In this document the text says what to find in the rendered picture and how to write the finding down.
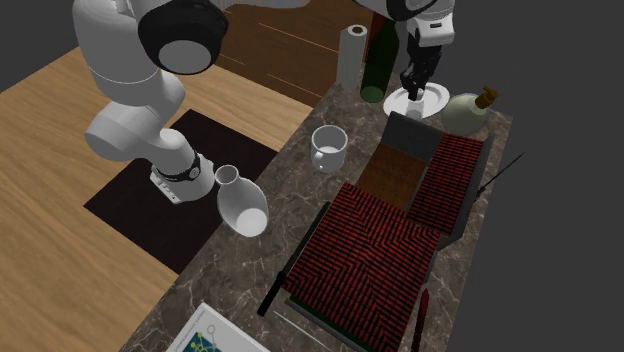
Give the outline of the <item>white plate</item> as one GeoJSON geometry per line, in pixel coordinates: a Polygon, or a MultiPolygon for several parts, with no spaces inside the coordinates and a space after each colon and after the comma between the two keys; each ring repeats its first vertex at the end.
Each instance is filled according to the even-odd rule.
{"type": "MultiPolygon", "coordinates": [[[[383,110],[387,115],[397,112],[406,116],[408,99],[408,91],[405,88],[399,88],[384,100],[383,110]]],[[[450,93],[444,86],[429,82],[426,84],[424,94],[420,100],[424,101],[422,119],[426,119],[440,112],[447,105],[450,100],[450,93]]]]}

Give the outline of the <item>dark green bottle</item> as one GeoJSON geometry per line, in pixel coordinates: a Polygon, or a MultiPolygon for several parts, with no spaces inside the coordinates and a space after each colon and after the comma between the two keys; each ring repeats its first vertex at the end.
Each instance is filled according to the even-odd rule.
{"type": "Polygon", "coordinates": [[[377,103],[384,99],[399,44],[395,21],[386,19],[370,40],[360,89],[364,101],[377,103]]]}

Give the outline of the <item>round pale bottle brown stopper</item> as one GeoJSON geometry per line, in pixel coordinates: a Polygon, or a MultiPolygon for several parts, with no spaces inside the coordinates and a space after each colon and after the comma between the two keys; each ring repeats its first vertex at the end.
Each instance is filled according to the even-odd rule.
{"type": "Polygon", "coordinates": [[[479,95],[463,93],[449,100],[441,111],[441,122],[446,132],[469,136],[485,124],[488,108],[499,97],[499,93],[487,86],[483,89],[479,95]]]}

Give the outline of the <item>white paper towel roll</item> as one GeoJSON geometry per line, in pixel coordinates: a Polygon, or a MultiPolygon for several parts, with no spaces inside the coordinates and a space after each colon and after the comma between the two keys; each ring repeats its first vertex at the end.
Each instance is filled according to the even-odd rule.
{"type": "Polygon", "coordinates": [[[367,28],[360,24],[350,25],[340,34],[336,83],[344,90],[357,86],[367,35],[367,28]]]}

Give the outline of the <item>white mug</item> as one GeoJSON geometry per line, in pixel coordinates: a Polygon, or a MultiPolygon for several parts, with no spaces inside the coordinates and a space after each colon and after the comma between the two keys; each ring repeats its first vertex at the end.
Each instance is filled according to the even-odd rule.
{"type": "Polygon", "coordinates": [[[340,170],[344,165],[348,136],[335,125],[318,127],[311,136],[311,160],[315,169],[324,173],[340,170]]]}

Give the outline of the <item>thin black stick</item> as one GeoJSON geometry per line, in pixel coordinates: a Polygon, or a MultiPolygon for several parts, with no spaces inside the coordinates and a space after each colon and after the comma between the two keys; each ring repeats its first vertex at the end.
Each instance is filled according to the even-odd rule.
{"type": "Polygon", "coordinates": [[[479,200],[481,198],[481,195],[485,192],[485,190],[487,189],[487,187],[492,184],[500,175],[502,175],[509,167],[511,167],[513,164],[515,164],[519,159],[521,159],[524,154],[526,152],[522,152],[520,153],[517,157],[515,157],[508,165],[504,166],[502,169],[500,169],[489,181],[487,181],[484,185],[480,186],[480,188],[477,190],[476,196],[475,196],[475,202],[477,200],[479,200]]]}

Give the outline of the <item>red black patterned open box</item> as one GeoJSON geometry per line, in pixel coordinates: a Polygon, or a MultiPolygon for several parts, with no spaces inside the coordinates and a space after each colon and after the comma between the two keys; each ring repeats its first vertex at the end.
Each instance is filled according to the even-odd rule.
{"type": "Polygon", "coordinates": [[[436,255],[465,232],[495,140],[391,114],[356,183],[311,225],[281,285],[289,305],[362,352],[398,352],[436,255]]]}

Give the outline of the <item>white vase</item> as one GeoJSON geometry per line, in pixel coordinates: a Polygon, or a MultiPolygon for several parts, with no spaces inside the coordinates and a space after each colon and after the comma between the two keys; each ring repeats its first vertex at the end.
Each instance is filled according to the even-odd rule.
{"type": "Polygon", "coordinates": [[[234,165],[219,167],[215,181],[219,185],[217,206],[223,221],[244,237],[260,235],[269,218],[268,202],[261,188],[241,177],[234,165]]]}

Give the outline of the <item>red pen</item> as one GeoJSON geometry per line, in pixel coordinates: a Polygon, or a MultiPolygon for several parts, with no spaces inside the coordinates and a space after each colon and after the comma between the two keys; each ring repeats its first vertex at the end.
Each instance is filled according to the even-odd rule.
{"type": "Polygon", "coordinates": [[[419,352],[420,350],[420,343],[421,343],[422,333],[423,333],[425,319],[427,315],[428,304],[429,304],[429,292],[428,292],[428,289],[425,288],[422,292],[421,300],[419,304],[419,310],[418,310],[416,325],[415,325],[414,334],[413,334],[413,341],[411,344],[411,352],[419,352]]]}

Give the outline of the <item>long black knife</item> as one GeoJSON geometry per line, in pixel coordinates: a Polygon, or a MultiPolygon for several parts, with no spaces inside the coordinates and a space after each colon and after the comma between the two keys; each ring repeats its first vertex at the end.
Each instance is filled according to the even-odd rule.
{"type": "Polygon", "coordinates": [[[294,252],[290,256],[290,258],[286,262],[285,266],[283,267],[283,269],[281,271],[278,272],[278,274],[277,274],[273,284],[271,285],[270,289],[268,290],[267,294],[265,295],[262,303],[260,304],[260,306],[259,306],[259,308],[257,310],[257,315],[258,316],[264,317],[266,315],[266,313],[267,313],[268,309],[270,308],[273,300],[276,298],[279,290],[281,289],[284,281],[288,277],[290,271],[292,270],[292,268],[295,265],[296,261],[298,260],[299,256],[301,255],[303,250],[306,248],[309,240],[313,236],[316,228],[318,227],[318,225],[322,221],[324,215],[326,214],[326,212],[330,208],[330,206],[331,206],[331,202],[330,201],[327,201],[327,202],[325,202],[323,204],[323,206],[319,210],[318,214],[316,215],[315,219],[313,220],[313,222],[308,227],[308,229],[307,229],[305,235],[303,236],[302,240],[299,242],[299,244],[297,245],[296,249],[294,250],[294,252]]]}

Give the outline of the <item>thin silver rod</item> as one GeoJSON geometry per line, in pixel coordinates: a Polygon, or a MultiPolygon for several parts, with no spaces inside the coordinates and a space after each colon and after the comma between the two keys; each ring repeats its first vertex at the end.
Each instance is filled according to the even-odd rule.
{"type": "Polygon", "coordinates": [[[272,311],[272,313],[274,315],[276,315],[278,318],[282,319],[284,322],[286,322],[287,324],[289,324],[290,326],[294,327],[296,330],[298,330],[299,332],[303,333],[305,336],[307,336],[308,338],[310,338],[313,342],[317,343],[318,345],[320,345],[324,350],[326,350],[327,352],[333,352],[328,346],[326,346],[325,344],[323,344],[320,340],[318,340],[316,337],[314,337],[313,335],[311,335],[310,333],[308,333],[307,331],[305,331],[302,327],[298,326],[296,323],[292,322],[291,320],[289,320],[288,318],[286,318],[284,315],[280,314],[277,311],[272,311]]]}

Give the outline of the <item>dark robot stand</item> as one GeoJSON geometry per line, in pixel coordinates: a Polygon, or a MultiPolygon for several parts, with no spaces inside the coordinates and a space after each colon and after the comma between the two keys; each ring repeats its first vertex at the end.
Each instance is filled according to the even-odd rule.
{"type": "MultiPolygon", "coordinates": [[[[216,167],[232,164],[252,181],[277,152],[194,110],[172,128],[216,167]]],[[[173,204],[149,180],[151,163],[135,159],[85,203],[85,208],[177,274],[182,273],[222,224],[218,188],[194,201],[173,204]]]]}

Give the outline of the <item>white book with blue print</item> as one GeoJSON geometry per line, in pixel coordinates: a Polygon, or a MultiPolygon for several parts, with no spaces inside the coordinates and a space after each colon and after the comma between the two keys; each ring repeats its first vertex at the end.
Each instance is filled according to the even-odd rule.
{"type": "Polygon", "coordinates": [[[166,352],[270,352],[206,303],[201,303],[166,352]]]}

